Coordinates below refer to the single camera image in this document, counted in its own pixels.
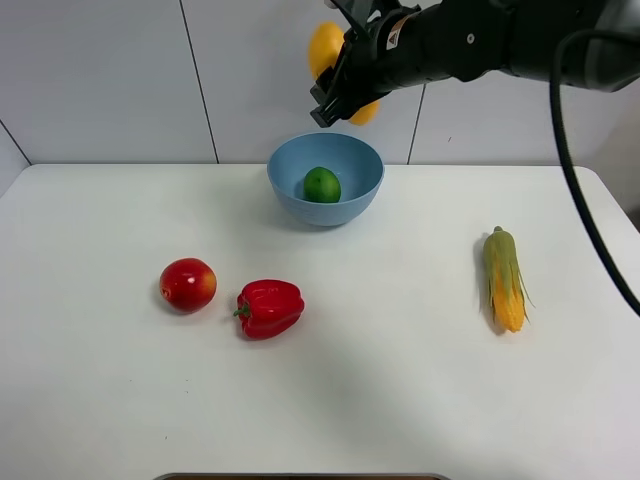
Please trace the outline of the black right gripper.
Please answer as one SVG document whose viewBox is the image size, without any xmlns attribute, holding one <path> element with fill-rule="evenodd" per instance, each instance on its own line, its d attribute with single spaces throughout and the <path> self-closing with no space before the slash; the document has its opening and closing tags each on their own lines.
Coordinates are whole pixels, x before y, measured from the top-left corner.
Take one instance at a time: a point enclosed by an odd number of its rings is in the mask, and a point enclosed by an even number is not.
<svg viewBox="0 0 640 480">
<path fill-rule="evenodd" d="M 376 11 L 368 37 L 357 36 L 350 26 L 336 66 L 327 67 L 311 87 L 317 102 L 312 119 L 331 127 L 391 91 L 448 79 L 438 59 L 441 25 L 441 6 L 434 4 L 401 5 L 385 16 Z"/>
</svg>

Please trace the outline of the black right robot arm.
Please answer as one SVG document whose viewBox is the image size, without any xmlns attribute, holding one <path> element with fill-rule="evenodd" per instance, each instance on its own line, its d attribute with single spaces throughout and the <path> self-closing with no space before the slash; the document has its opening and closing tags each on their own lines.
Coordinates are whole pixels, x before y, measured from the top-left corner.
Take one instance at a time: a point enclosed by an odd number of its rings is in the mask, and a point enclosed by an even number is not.
<svg viewBox="0 0 640 480">
<path fill-rule="evenodd" d="M 636 1 L 337 1 L 350 24 L 335 66 L 311 89 L 311 116 L 327 128 L 390 92 L 490 71 L 546 80 L 558 44 L 580 30 L 636 35 Z"/>
</svg>

